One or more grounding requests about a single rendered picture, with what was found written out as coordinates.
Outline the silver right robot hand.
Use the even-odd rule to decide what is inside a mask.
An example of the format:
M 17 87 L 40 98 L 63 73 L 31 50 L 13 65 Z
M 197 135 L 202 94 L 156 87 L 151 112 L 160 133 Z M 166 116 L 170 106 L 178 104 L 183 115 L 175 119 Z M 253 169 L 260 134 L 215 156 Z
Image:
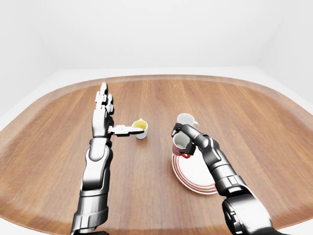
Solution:
M 197 147 L 202 153 L 208 167 L 222 160 L 218 154 L 218 150 L 220 149 L 219 144 L 207 134 L 201 133 L 189 124 L 176 123 L 171 137 L 176 137 L 179 132 L 187 135 L 187 146 L 178 150 L 180 154 L 184 156 L 193 155 Z

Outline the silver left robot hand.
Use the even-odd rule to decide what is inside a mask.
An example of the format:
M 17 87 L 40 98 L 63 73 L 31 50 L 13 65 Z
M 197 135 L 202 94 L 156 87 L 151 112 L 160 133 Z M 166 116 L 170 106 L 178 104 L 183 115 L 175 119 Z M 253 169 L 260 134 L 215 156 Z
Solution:
M 129 135 L 141 134 L 144 132 L 141 128 L 117 125 L 114 127 L 114 105 L 113 95 L 108 92 L 106 82 L 101 84 L 101 88 L 96 93 L 96 107 L 92 117 L 92 135 L 96 137 L 111 138 L 112 135 L 126 137 Z

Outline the red patterned mug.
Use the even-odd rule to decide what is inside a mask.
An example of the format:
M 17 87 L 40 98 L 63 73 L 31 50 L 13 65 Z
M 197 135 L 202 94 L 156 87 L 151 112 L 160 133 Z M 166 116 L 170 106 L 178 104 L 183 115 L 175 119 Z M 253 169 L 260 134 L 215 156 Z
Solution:
M 190 158 L 190 154 L 180 153 L 180 150 L 183 150 L 187 147 L 188 143 L 190 142 L 190 138 L 182 133 L 179 132 L 173 136 L 173 147 L 172 152 L 176 156 L 182 156 L 186 159 Z

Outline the white plate with red rings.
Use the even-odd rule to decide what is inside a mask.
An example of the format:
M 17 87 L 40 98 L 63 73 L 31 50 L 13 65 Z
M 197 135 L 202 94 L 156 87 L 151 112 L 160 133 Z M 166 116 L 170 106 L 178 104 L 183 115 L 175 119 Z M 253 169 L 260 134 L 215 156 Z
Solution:
M 200 194 L 216 194 L 215 181 L 198 150 L 188 159 L 172 154 L 172 168 L 188 189 Z

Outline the white mug with yellow inside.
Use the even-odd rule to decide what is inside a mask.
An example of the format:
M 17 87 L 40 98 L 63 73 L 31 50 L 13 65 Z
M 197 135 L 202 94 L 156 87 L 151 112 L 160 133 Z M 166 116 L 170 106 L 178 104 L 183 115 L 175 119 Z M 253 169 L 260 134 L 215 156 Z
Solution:
M 148 123 L 145 120 L 143 120 L 142 118 L 140 118 L 139 120 L 136 120 L 132 124 L 132 127 L 141 128 L 144 130 L 143 133 L 135 135 L 137 139 L 142 140 L 142 139 L 146 138 L 147 132 L 148 132 Z

